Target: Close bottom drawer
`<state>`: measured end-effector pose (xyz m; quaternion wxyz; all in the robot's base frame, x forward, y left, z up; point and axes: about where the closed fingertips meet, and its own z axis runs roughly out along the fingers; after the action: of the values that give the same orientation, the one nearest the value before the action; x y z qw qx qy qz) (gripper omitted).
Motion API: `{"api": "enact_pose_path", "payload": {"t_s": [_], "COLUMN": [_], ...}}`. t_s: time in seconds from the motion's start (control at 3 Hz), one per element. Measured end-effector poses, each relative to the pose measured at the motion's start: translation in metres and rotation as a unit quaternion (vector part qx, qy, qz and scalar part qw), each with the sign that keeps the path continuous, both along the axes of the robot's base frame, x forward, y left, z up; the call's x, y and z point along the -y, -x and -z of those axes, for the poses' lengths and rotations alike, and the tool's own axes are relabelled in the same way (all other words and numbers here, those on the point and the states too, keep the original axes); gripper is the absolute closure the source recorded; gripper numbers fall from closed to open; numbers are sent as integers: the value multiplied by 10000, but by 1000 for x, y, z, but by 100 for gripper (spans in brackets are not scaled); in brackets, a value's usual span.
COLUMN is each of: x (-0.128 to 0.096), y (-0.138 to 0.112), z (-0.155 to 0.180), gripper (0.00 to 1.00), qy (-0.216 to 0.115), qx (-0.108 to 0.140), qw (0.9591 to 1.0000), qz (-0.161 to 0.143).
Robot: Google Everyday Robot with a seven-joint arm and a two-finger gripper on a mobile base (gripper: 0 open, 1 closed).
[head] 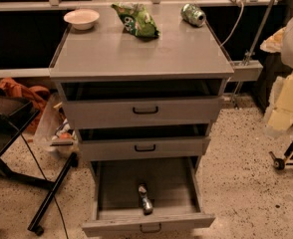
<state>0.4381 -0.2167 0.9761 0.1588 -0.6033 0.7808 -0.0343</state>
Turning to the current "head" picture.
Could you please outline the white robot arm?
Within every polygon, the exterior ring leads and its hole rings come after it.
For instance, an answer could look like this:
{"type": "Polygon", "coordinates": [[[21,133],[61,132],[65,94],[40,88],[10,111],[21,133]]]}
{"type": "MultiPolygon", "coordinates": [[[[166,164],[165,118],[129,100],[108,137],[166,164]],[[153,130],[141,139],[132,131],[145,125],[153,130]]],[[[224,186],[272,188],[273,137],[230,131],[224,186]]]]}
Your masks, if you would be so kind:
{"type": "Polygon", "coordinates": [[[281,63],[291,70],[288,76],[276,78],[264,115],[265,134],[278,137],[293,124],[293,17],[283,28],[266,39],[260,49],[268,53],[278,53],[281,63]]]}

